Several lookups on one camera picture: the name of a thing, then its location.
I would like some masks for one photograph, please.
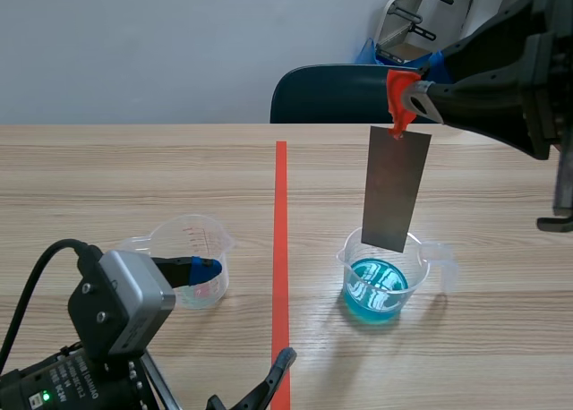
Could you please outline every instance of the wooden table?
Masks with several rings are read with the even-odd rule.
[[[573,235],[544,234],[556,157],[535,161],[445,127],[411,230],[453,244],[458,292],[437,273],[399,322],[366,328],[339,300],[334,259],[362,221],[366,125],[0,127],[0,333],[41,252],[63,237],[113,248],[185,213],[221,220],[237,246],[224,301],[176,309],[151,351],[186,409],[233,405],[269,369],[275,141],[288,143],[294,409],[568,409],[573,403]],[[80,280],[47,268],[6,369],[71,344]]]

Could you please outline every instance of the cup handle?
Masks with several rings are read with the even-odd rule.
[[[420,262],[426,263],[428,269],[440,267],[440,285],[442,292],[453,292],[459,275],[459,265],[451,247],[443,243],[422,243]]]

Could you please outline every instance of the white wall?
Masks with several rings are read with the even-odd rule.
[[[387,1],[0,0],[0,123],[268,122],[280,77],[352,62]],[[442,7],[447,44],[466,6]]]

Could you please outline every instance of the metal plate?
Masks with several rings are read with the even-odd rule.
[[[394,252],[404,251],[432,138],[402,135],[396,140],[387,128],[371,127],[362,224],[362,243]]]

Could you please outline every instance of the blue liquid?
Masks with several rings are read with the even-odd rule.
[[[383,323],[400,313],[405,294],[389,295],[382,292],[401,291],[408,288],[402,271],[389,262],[363,259],[352,265],[352,270],[364,282],[379,288],[380,291],[365,286],[364,283],[350,278],[345,283],[344,299],[351,313],[367,323]]]

